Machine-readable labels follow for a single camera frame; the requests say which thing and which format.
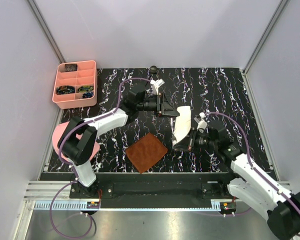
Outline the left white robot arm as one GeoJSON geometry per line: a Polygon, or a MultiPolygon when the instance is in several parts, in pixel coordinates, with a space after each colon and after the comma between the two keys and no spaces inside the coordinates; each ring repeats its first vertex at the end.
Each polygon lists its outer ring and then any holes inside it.
{"type": "Polygon", "coordinates": [[[139,112],[153,112],[160,118],[176,118],[180,115],[167,100],[165,93],[157,89],[147,96],[145,87],[137,84],[124,97],[118,98],[116,108],[96,117],[73,117],[57,141],[59,159],[72,166],[75,180],[81,184],[80,192],[87,198],[98,193],[96,174],[90,158],[97,138],[113,129],[132,123],[139,112]]]}

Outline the black spoon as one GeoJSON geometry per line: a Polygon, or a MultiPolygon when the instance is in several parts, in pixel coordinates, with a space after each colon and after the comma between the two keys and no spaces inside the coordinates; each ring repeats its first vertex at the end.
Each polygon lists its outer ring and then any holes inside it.
{"type": "Polygon", "coordinates": [[[151,75],[156,75],[158,73],[158,68],[157,66],[155,65],[152,65],[150,68],[149,68],[149,72],[151,75]]]}

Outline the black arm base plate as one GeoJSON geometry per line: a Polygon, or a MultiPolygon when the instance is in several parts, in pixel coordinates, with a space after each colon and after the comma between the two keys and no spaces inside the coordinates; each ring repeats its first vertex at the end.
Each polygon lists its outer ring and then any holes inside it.
{"type": "Polygon", "coordinates": [[[103,210],[199,210],[211,201],[232,202],[227,184],[231,173],[98,173],[96,183],[86,188],[75,183],[72,199],[101,197],[103,210]]]}

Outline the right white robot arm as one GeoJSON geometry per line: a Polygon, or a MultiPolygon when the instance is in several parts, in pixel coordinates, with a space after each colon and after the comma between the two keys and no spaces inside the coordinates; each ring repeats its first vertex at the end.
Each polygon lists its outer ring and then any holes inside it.
{"type": "Polygon", "coordinates": [[[199,129],[185,123],[175,125],[172,146],[188,152],[213,149],[234,176],[217,185],[218,195],[242,200],[265,219],[279,240],[300,237],[300,192],[293,194],[249,159],[220,123],[199,129]]]}

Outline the white cloth napkin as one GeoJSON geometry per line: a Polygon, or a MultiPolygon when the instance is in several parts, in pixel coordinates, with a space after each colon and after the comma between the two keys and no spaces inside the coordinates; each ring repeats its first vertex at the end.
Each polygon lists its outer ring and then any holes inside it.
{"type": "Polygon", "coordinates": [[[191,129],[191,107],[188,105],[179,106],[176,110],[180,116],[175,118],[174,135],[182,139],[191,129]]]}

